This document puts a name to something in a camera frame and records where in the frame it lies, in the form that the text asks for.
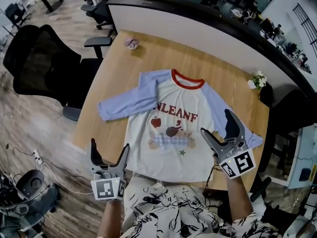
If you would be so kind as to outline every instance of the light blue sleeve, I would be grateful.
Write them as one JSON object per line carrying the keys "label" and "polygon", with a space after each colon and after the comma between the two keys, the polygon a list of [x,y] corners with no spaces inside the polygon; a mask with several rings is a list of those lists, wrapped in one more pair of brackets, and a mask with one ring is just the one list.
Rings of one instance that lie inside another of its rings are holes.
{"label": "light blue sleeve", "polygon": [[149,80],[156,79],[158,84],[170,79],[172,77],[172,70],[163,69],[163,70],[155,70],[140,73],[139,77],[139,87],[144,86],[148,83]]}
{"label": "light blue sleeve", "polygon": [[108,121],[156,108],[158,85],[170,77],[170,70],[140,73],[138,87],[98,103],[99,115],[104,121]]}
{"label": "light blue sleeve", "polygon": [[[227,118],[224,113],[225,109],[229,109],[231,111],[232,108],[230,108],[226,102],[217,94],[215,90],[213,90],[207,83],[205,83],[201,91],[203,95],[205,96],[209,108],[211,110],[211,115],[214,121],[214,130],[218,131],[219,135],[222,138],[225,138],[226,136],[226,124],[227,124]],[[263,143],[263,139],[256,135],[255,133],[252,133],[245,125],[242,123],[245,129],[245,137],[247,141],[247,145],[251,148],[255,148]]]}

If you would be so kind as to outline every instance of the chair armrest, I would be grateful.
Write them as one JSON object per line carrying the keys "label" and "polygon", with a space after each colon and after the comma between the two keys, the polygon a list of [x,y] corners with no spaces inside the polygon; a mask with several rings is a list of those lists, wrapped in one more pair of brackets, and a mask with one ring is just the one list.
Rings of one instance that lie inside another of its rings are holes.
{"label": "chair armrest", "polygon": [[93,37],[86,40],[84,47],[105,47],[112,44],[110,37]]}
{"label": "chair armrest", "polygon": [[93,12],[96,9],[96,7],[92,5],[84,4],[80,7],[80,9],[87,12]]}

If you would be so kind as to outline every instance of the office chair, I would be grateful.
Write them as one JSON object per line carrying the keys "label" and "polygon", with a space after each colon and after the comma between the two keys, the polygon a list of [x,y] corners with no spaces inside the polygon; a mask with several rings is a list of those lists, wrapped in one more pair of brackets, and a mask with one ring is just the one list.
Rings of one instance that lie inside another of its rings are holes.
{"label": "office chair", "polygon": [[15,25],[17,29],[20,29],[21,25],[26,20],[30,19],[29,16],[31,14],[27,14],[25,17],[23,17],[25,11],[25,9],[20,9],[16,3],[11,3],[4,12],[12,24]]}
{"label": "office chair", "polygon": [[88,17],[92,17],[96,22],[96,28],[101,30],[103,26],[112,25],[108,37],[115,31],[110,12],[106,5],[106,0],[102,0],[96,6],[84,4],[81,9],[86,12]]}
{"label": "office chair", "polygon": [[100,47],[111,44],[109,37],[88,39],[84,46],[94,47],[98,58],[81,59],[49,25],[26,25],[10,43],[3,65],[14,77],[13,89],[17,94],[54,98],[63,106],[65,117],[78,120],[103,61]]}
{"label": "office chair", "polygon": [[316,112],[317,93],[308,98],[298,89],[289,92],[275,107],[270,108],[259,172],[265,171],[271,153],[276,152],[274,150],[275,136],[280,135],[287,138],[288,151],[295,153],[296,139],[293,139],[288,133],[316,123]]}

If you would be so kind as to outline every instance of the power strip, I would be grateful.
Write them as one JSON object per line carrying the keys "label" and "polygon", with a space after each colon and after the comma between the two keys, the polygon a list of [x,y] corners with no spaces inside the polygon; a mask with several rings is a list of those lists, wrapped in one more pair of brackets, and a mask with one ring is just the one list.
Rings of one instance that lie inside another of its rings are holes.
{"label": "power strip", "polygon": [[42,165],[42,164],[43,164],[43,160],[42,160],[42,158],[41,158],[41,156],[40,156],[40,154],[39,154],[39,152],[38,152],[37,149],[35,149],[35,150],[33,151],[33,154],[34,154],[35,161],[37,162],[37,164],[38,164],[38,165]]}

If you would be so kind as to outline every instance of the raglan shirt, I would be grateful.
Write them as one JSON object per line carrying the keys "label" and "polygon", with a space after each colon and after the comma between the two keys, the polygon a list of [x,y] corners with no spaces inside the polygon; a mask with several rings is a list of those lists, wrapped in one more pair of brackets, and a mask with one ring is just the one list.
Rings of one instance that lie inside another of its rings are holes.
{"label": "raglan shirt", "polygon": [[[168,182],[207,180],[213,152],[200,129],[224,138],[224,110],[232,110],[203,79],[175,69],[141,73],[138,87],[100,102],[98,109],[104,121],[129,117],[127,169]],[[263,142],[247,127],[245,138],[251,148]]]}

